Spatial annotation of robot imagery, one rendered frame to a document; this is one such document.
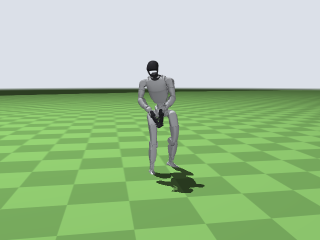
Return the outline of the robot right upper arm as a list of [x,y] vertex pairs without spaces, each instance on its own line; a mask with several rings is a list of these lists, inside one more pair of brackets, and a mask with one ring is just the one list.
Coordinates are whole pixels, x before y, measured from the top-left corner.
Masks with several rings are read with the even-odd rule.
[[143,79],[139,82],[139,90],[138,90],[138,99],[142,98],[144,102],[146,102],[146,99],[144,98],[146,81],[147,79]]

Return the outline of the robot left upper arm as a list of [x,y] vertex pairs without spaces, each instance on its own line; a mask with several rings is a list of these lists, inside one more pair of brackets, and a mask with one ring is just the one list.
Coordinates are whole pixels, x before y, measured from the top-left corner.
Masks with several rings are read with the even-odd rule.
[[176,93],[175,93],[175,81],[170,77],[165,77],[165,82],[168,84],[168,92],[170,96],[167,98],[167,100],[170,99],[171,96],[175,96],[176,99]]

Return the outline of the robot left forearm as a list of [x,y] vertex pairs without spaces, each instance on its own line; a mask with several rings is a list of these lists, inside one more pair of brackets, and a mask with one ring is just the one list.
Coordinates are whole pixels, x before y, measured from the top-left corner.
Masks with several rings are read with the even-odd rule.
[[[165,111],[167,111],[167,109],[174,104],[175,100],[176,100],[175,96],[172,95],[172,96],[170,97],[170,99],[167,100],[167,101],[165,102],[165,104],[161,106],[160,109],[162,109],[162,112],[163,112],[164,114],[165,114]],[[160,109],[159,109],[159,110],[160,110]],[[159,110],[158,110],[158,112],[159,112]]]

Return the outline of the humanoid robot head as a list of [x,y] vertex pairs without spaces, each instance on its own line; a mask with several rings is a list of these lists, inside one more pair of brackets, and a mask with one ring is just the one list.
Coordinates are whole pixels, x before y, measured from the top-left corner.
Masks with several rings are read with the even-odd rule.
[[[150,61],[147,64],[146,70],[147,70],[148,74],[150,75],[150,77],[152,77],[151,80],[153,80],[153,81],[156,81],[161,77],[161,75],[158,74],[158,68],[159,68],[159,64],[154,60]],[[157,72],[153,72],[152,74],[150,74],[149,71],[157,71]],[[157,78],[158,76],[160,76],[160,77]]]

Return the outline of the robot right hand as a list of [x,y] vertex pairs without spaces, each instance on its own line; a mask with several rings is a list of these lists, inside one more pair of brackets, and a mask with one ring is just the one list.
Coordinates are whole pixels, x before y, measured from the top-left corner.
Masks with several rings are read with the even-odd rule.
[[[150,114],[151,114],[151,118],[153,119],[153,121],[157,124],[158,123],[158,121],[159,121],[159,119],[157,119],[155,116],[155,113],[151,110],[150,111]],[[158,125],[158,124],[157,124]],[[164,123],[162,124],[162,126],[164,125]]]

